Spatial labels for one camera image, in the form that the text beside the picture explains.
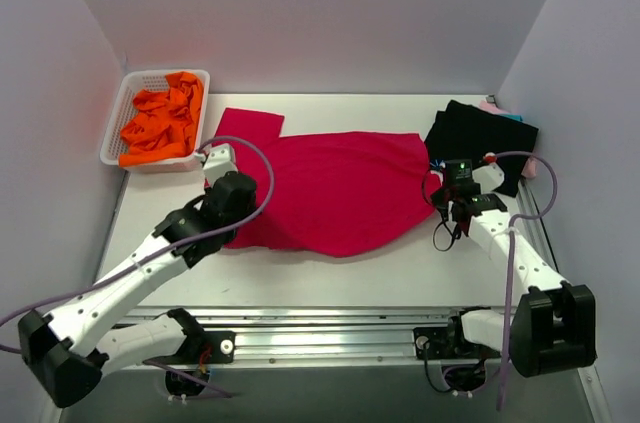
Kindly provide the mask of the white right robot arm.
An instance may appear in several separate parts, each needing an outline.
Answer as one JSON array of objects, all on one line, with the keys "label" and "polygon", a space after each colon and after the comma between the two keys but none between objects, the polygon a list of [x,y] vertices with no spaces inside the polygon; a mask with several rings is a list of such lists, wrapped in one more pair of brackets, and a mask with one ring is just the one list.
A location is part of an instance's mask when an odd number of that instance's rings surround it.
[{"label": "white right robot arm", "polygon": [[455,355],[478,345],[498,352],[523,377],[592,365],[596,358],[596,300],[573,285],[534,249],[495,194],[504,173],[494,155],[442,163],[442,186],[430,197],[444,223],[478,245],[506,274],[503,312],[465,309],[444,331]]}]

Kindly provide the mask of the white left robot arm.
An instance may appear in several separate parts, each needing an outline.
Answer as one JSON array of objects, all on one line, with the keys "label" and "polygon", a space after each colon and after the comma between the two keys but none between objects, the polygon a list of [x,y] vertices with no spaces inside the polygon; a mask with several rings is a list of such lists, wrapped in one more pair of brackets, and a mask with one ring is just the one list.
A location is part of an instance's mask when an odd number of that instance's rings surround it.
[{"label": "white left robot arm", "polygon": [[190,362],[208,347],[206,331],[185,309],[145,323],[117,323],[142,300],[231,242],[256,210],[257,185],[229,171],[200,196],[168,213],[141,245],[90,291],[18,322],[20,353],[53,403],[70,407],[101,379],[160,357]]}]

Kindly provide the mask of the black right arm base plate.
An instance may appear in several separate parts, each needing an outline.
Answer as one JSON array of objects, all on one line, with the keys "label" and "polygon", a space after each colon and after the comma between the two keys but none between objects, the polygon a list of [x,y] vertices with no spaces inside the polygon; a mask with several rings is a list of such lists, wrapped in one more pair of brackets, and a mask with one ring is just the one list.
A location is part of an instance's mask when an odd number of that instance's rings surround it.
[{"label": "black right arm base plate", "polygon": [[446,327],[416,327],[413,329],[415,356],[418,360],[453,360],[479,358],[479,346],[464,343]]}]

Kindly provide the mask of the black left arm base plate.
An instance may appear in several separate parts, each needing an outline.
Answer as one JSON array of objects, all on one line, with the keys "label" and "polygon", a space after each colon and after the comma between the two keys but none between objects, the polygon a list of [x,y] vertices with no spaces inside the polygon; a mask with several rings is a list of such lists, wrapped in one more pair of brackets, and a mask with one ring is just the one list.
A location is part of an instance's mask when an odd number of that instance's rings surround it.
[{"label": "black left arm base plate", "polygon": [[234,361],[235,340],[233,331],[205,331],[195,338],[189,362],[198,365],[230,364]]}]

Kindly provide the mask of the crimson red t-shirt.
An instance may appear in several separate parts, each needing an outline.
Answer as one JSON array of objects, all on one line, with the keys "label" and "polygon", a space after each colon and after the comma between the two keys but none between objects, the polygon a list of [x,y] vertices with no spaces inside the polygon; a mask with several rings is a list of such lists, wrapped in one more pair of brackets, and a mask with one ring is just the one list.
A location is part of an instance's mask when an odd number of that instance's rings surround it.
[{"label": "crimson red t-shirt", "polygon": [[284,136],[282,115],[229,108],[217,135],[232,145],[238,169],[257,183],[264,212],[242,226],[234,250],[311,251],[351,257],[376,250],[434,213],[440,188],[419,135],[344,132]]}]

